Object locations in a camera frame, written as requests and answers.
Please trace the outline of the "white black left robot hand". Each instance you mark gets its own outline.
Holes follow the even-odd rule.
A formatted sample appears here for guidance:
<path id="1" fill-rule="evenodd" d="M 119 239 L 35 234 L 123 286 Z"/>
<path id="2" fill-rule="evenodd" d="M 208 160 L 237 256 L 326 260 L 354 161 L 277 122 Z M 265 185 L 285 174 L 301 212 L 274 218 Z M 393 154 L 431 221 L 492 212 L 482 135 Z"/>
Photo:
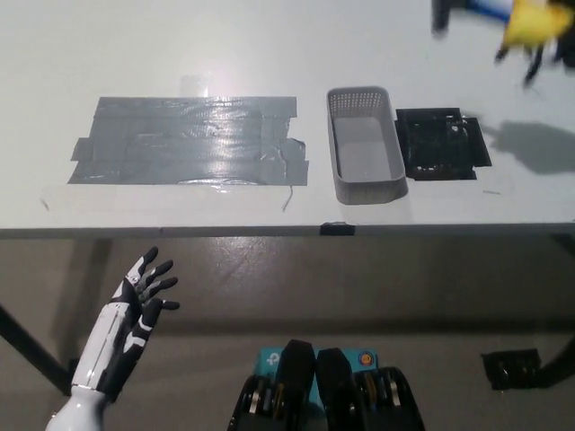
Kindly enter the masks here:
<path id="1" fill-rule="evenodd" d="M 102 307 L 72 378 L 73 388 L 84 388 L 115 401 L 132 375 L 163 311 L 180 304 L 158 294 L 174 287 L 177 277 L 163 278 L 173 261 L 156 265 L 158 248 L 143 254 L 121 279 Z"/>

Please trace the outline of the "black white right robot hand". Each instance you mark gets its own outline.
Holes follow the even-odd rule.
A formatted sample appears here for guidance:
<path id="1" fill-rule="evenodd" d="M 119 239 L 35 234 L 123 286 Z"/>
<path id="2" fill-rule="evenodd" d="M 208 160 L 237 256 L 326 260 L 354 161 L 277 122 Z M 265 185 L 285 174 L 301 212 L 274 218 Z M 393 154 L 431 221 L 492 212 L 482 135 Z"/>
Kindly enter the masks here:
<path id="1" fill-rule="evenodd" d="M 574 32 L 567 31 L 551 38 L 514 38 L 504 40 L 495 54 L 494 62 L 501 63 L 514 48 L 521 48 L 528 58 L 523 86 L 534 83 L 543 66 L 563 63 L 567 69 L 574 68 Z"/>

